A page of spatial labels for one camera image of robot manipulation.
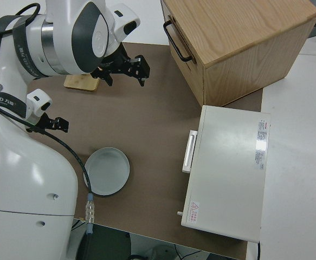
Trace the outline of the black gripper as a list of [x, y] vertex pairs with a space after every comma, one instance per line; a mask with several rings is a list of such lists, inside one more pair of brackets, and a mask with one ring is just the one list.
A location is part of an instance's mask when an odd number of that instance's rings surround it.
[[63, 132], [67, 133], [69, 128], [69, 122], [61, 117], [56, 117], [51, 119], [47, 113], [43, 113], [39, 118], [37, 124], [34, 125], [40, 129], [60, 129]]
[[150, 66], [143, 55], [138, 55], [135, 58], [129, 58], [123, 44], [110, 55], [104, 57], [100, 63], [100, 67], [91, 72], [94, 79], [101, 79], [107, 83], [108, 86], [113, 85], [112, 74], [125, 74], [138, 80], [143, 87], [145, 80], [150, 76]]

